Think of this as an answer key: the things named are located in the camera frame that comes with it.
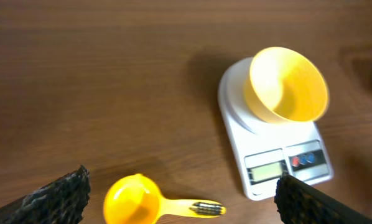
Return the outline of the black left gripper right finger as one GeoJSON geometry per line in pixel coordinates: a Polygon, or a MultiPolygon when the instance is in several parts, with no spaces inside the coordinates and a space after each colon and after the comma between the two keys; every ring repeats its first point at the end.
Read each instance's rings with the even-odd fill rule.
{"type": "Polygon", "coordinates": [[[287,224],[372,224],[372,212],[360,213],[289,174],[277,181],[274,203],[287,224]]]}

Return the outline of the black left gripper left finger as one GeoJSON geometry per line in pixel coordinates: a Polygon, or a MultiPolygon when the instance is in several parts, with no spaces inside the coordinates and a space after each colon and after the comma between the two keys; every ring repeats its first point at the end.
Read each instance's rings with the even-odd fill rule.
{"type": "Polygon", "coordinates": [[[78,224],[90,199],[90,171],[84,166],[0,207],[0,224],[78,224]]]}

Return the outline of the yellow plastic measuring scoop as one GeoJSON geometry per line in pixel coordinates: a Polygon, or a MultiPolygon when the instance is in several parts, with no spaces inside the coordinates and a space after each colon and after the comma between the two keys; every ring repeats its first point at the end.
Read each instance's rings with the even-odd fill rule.
{"type": "Polygon", "coordinates": [[[103,216],[109,224],[156,223],[164,215],[216,218],[226,213],[219,202],[200,199],[168,199],[159,186],[142,174],[123,177],[108,190],[103,216]]]}

